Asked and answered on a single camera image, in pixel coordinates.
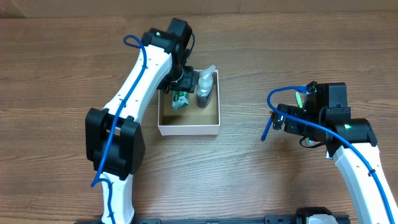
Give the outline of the clear pump dispenser bottle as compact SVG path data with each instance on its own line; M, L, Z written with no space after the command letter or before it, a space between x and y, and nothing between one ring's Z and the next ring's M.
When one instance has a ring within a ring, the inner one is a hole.
M197 87L197 105L199 108L206 108L211 101L212 88L214 84L213 72L215 65L202 70L199 74Z

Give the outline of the green soap bar package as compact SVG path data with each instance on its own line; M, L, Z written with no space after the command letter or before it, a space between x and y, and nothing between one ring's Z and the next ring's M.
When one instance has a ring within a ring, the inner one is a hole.
M182 109L189 105L189 94L185 91L173 91L172 108Z

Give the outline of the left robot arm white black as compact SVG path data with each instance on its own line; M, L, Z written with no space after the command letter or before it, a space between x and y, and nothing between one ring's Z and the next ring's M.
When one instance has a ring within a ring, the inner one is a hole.
M197 72L186 64L195 44L188 22L173 18L165 31L151 28L141 38L123 39L139 49L137 61L122 87L103 109L90 108L85 118L86 158L101 184L104 210L99 223L134 223L134 174L146 146L141 122L154 93L162 90L193 93Z

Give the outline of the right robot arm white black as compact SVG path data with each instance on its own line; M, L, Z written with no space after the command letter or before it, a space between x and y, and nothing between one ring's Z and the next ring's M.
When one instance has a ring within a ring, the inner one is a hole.
M271 128L315 141L326 147L348 188L360 223L397 223L397 204L384 175L378 141L370 122L354 119L345 83L311 82L290 86L305 95L301 106L267 104L272 115L262 138Z

